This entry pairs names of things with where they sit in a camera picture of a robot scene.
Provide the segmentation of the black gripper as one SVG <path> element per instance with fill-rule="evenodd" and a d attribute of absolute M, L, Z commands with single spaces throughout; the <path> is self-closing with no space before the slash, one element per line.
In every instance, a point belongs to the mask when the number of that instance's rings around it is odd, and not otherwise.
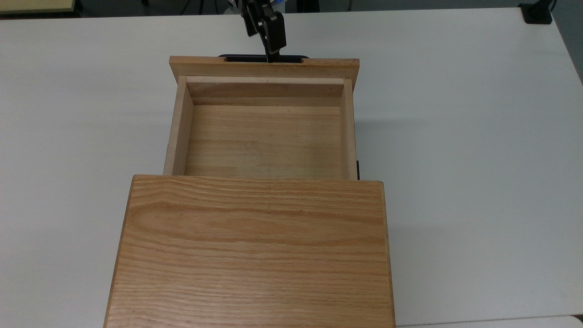
<path fill-rule="evenodd" d="M 277 62 L 281 49 L 287 45 L 283 14 L 273 12 L 270 0 L 241 0 L 240 15 L 245 21 L 248 36 L 263 31 L 266 60 L 268 63 Z"/>

